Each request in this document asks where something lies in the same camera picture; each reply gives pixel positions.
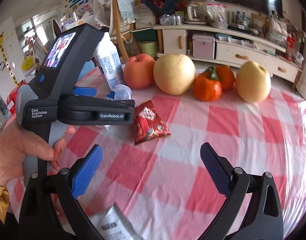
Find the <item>person's left hand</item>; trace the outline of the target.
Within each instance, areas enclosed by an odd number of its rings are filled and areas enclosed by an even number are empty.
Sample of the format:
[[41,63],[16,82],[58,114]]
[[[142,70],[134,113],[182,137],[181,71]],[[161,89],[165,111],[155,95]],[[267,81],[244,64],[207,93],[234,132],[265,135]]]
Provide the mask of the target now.
[[65,147],[64,138],[49,146],[41,137],[13,120],[0,133],[0,185],[5,186],[12,179],[23,176],[22,163],[28,155],[46,160],[54,169],[59,169],[58,158]]

